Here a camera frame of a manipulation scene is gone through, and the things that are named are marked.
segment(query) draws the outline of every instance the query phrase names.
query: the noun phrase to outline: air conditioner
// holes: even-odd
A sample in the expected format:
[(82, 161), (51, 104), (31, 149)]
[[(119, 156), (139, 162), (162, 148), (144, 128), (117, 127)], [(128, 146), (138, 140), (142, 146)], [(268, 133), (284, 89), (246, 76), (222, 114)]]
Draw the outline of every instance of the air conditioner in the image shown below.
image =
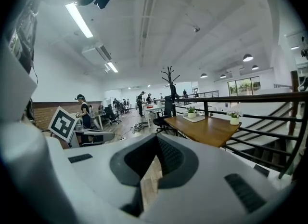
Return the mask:
[(106, 50), (105, 46), (101, 43), (83, 48), (82, 55), (93, 65), (99, 67), (106, 67), (105, 71), (109, 71), (107, 63), (111, 61), (111, 56)]

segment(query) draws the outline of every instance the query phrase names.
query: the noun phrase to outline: wooden table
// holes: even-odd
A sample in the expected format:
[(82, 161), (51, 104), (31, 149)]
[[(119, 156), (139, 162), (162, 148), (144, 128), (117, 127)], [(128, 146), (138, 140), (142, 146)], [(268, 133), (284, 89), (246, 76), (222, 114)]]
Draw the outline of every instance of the wooden table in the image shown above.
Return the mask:
[(184, 119), (183, 116), (175, 116), (164, 120), (190, 139), (214, 147), (223, 146), (241, 125), (241, 123), (231, 125), (228, 120), (214, 117), (206, 117), (196, 123)]

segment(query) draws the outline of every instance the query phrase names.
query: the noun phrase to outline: window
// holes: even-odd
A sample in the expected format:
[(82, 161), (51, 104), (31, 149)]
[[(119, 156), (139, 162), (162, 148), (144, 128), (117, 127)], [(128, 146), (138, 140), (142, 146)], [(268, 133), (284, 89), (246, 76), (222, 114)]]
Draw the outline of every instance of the window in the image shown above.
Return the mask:
[(261, 88), (260, 77), (228, 82), (229, 96), (253, 95)]

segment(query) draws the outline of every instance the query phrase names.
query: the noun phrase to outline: white flower pot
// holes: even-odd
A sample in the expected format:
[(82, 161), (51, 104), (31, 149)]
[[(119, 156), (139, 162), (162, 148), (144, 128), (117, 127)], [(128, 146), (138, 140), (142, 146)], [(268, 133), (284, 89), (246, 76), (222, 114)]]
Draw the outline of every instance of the white flower pot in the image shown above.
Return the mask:
[(196, 113), (188, 113), (188, 118), (192, 119), (194, 117), (196, 117)]
[(240, 123), (240, 119), (239, 118), (232, 118), (230, 120), (230, 124), (231, 125), (238, 125)]

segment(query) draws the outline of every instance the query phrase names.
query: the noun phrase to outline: man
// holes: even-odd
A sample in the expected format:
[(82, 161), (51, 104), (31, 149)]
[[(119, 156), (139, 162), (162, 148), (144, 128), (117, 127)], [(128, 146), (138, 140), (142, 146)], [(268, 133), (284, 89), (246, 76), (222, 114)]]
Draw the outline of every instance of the man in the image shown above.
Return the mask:
[(142, 92), (140, 93), (140, 95), (138, 95), (138, 97), (137, 97), (137, 106), (138, 106), (138, 108), (139, 108), (139, 114), (140, 114), (141, 117), (143, 116), (143, 114), (142, 114), (142, 96), (143, 96), (144, 94), (145, 94), (145, 92), (142, 91)]
[(112, 104), (114, 105), (114, 108), (116, 108), (116, 102), (117, 102), (117, 99), (115, 98), (114, 101), (112, 102)]

